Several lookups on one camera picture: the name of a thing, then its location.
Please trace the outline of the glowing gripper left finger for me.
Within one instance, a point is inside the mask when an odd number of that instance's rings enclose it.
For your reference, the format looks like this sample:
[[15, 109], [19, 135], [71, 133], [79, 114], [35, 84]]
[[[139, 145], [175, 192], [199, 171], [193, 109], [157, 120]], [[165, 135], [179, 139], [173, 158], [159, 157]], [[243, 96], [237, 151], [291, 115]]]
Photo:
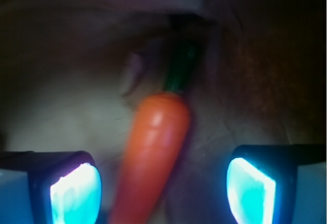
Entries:
[[1, 223], [96, 223], [101, 200], [85, 151], [1, 152]]

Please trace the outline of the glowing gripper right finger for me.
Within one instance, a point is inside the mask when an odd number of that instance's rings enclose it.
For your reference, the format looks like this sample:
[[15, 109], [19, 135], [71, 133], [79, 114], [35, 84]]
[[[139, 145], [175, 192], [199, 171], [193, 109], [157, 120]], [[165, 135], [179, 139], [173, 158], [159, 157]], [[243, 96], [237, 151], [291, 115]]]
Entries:
[[239, 146], [226, 190], [237, 223], [326, 223], [326, 146]]

